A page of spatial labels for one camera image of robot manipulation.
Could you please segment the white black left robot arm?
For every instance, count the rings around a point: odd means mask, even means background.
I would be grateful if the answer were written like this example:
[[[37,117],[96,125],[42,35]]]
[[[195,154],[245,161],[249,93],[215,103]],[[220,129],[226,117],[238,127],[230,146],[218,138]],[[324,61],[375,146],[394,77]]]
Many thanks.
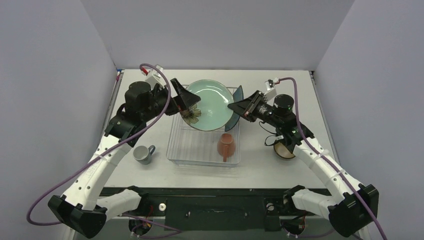
[[[99,196],[120,161],[147,131],[148,122],[153,123],[162,115],[181,113],[201,101],[200,96],[189,92],[177,79],[170,82],[177,93],[175,97],[170,96],[166,85],[159,83],[151,86],[136,81],[129,85],[125,102],[109,121],[88,166],[78,172],[62,195],[53,195],[48,201],[48,207],[61,223],[91,239],[110,219],[129,211],[143,215],[149,210],[145,192],[136,186],[105,198]]]

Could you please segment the pink floral ceramic mug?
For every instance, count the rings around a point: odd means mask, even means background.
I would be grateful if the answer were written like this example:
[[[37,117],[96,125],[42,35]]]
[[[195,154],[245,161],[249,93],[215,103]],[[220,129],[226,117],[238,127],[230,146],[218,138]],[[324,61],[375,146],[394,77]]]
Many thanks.
[[[235,151],[235,139],[231,134],[223,133],[217,143],[217,152],[222,157],[222,161],[226,163],[228,158],[234,155]]]

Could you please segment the dark teal square plate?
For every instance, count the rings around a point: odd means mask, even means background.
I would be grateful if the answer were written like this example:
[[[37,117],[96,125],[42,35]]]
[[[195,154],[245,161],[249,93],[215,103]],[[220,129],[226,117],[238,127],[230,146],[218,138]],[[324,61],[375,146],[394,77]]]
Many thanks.
[[[240,115],[237,113],[238,105],[237,103],[244,99],[243,87],[241,85],[233,92],[232,94],[233,103],[230,103],[229,109],[233,111],[231,118],[224,126],[224,131],[229,132],[232,130],[240,119]]]

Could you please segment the light blue floral round plate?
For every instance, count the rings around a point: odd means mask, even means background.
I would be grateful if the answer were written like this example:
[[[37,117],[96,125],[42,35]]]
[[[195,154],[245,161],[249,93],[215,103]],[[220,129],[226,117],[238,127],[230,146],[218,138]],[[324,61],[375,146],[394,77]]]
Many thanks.
[[[228,105],[234,102],[234,98],[225,85],[216,80],[201,79],[189,84],[186,89],[200,97],[200,101],[181,114],[187,125],[210,132],[224,127],[231,119],[233,111]]]

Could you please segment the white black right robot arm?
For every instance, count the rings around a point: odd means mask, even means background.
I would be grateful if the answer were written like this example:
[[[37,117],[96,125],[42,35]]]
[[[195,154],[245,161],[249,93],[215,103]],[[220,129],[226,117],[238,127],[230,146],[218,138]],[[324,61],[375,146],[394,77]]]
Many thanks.
[[[295,186],[282,199],[282,207],[287,213],[305,210],[323,217],[346,238],[376,219],[378,190],[372,184],[364,185],[352,177],[328,154],[314,134],[299,121],[295,97],[279,94],[269,105],[264,94],[256,91],[246,99],[230,103],[228,108],[249,122],[260,119],[273,126],[279,143],[304,162],[330,193],[322,195],[304,186]]]

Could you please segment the tan bowl with patterned rim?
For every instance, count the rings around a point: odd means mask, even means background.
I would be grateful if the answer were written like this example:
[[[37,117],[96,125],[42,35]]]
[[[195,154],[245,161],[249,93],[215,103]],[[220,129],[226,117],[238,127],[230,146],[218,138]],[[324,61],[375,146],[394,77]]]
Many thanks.
[[[283,160],[291,160],[295,155],[291,153],[281,142],[275,142],[273,146],[275,154]]]

